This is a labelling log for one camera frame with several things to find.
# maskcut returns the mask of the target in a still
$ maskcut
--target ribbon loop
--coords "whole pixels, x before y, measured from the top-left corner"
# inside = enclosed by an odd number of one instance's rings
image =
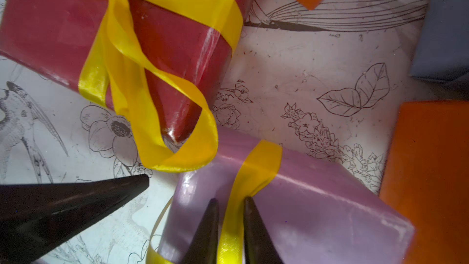
[[[147,0],[212,27],[236,48],[243,17],[235,0]],[[158,112],[149,94],[145,69],[202,108],[186,143],[173,154],[164,144]],[[80,94],[105,106],[111,85],[114,109],[129,120],[145,167],[184,172],[203,167],[217,153],[215,119],[203,94],[191,82],[156,68],[144,55],[133,30],[128,0],[109,0],[78,83]]]

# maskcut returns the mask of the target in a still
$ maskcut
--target floral pattern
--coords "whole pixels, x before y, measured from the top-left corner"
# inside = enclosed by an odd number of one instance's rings
[[[152,170],[140,162],[130,123],[125,117],[113,115],[97,105],[89,105],[83,108],[80,120],[82,127],[89,132],[90,149],[104,158],[115,157],[115,178],[142,173],[152,175]]]
[[[229,88],[221,88],[217,94],[217,100],[226,102],[229,98],[236,98],[243,103],[253,103],[251,99],[249,99],[249,90],[243,84],[244,81],[239,79],[236,84],[234,84],[234,89]]]
[[[294,128],[296,135],[305,142],[309,149],[308,155],[341,163],[371,191],[378,193],[383,177],[383,155],[372,153],[368,158],[364,158],[360,144],[355,144],[354,148],[340,146],[339,140],[318,120],[315,113],[304,113],[300,108],[296,108],[296,103],[287,103],[284,109],[285,114],[281,117],[293,120],[288,126]]]
[[[219,107],[214,105],[212,111],[218,124],[221,126],[226,126],[233,130],[236,130],[239,127],[238,117],[241,113],[234,105],[226,103],[221,104]]]

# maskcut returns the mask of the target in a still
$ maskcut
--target red gift box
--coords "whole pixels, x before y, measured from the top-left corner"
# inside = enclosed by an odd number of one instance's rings
[[[0,54],[78,92],[78,80],[108,0],[7,0],[0,26]],[[252,0],[236,0],[244,16]],[[209,106],[216,98],[231,47],[212,28],[144,0],[129,0],[143,52],[159,69],[194,83]],[[146,73],[163,134],[187,138],[200,107]],[[106,103],[113,107],[110,90]]]

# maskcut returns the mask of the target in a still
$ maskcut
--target purple wrapping paper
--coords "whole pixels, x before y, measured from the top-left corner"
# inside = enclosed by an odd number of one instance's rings
[[[215,159],[179,179],[159,247],[173,263],[187,251],[211,198],[224,217],[236,174],[259,142],[223,127],[219,136]],[[401,263],[414,232],[341,165],[287,149],[277,177],[254,201],[286,264]]]

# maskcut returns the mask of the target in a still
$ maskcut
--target yellow ribbon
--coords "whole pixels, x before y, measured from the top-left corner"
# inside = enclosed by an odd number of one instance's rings
[[[241,264],[243,262],[243,200],[252,197],[268,185],[278,173],[282,161],[282,147],[261,140],[259,144],[249,153],[246,160],[234,179],[231,188],[228,206],[225,211],[225,219],[221,228],[220,243],[218,244],[218,264]],[[153,232],[166,212],[167,206],[160,214]],[[172,264],[148,248],[146,264]]]
[[[236,49],[243,17],[235,0],[147,0],[219,31]],[[163,142],[145,69],[202,108],[190,138],[177,153]],[[143,54],[133,30],[128,0],[109,0],[79,80],[80,94],[105,106],[111,85],[114,109],[129,120],[145,167],[167,172],[195,170],[217,153],[218,132],[205,97],[191,82],[157,69]]]

